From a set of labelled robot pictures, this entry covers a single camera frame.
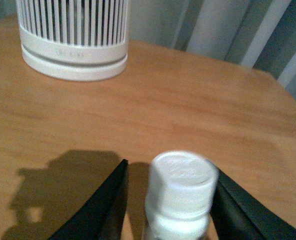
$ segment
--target wood grain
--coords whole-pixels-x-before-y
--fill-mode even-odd
[[[46,239],[126,158],[123,239],[139,240],[149,163],[178,149],[296,227],[296,101],[269,74],[131,41],[119,76],[64,81],[25,64],[16,19],[0,21],[0,239]]]

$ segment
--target bottle cap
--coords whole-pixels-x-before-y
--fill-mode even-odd
[[[178,219],[197,219],[209,213],[218,170],[208,159],[188,151],[168,151],[150,166],[145,206]]]

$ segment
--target black object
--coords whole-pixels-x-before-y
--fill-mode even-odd
[[[210,211],[220,240],[296,240],[296,229],[219,170]]]
[[[124,159],[49,240],[119,240],[127,207],[127,191],[128,161]]]

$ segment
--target white air purifier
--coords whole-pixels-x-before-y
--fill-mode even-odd
[[[65,80],[114,77],[127,63],[130,0],[16,0],[22,56]]]

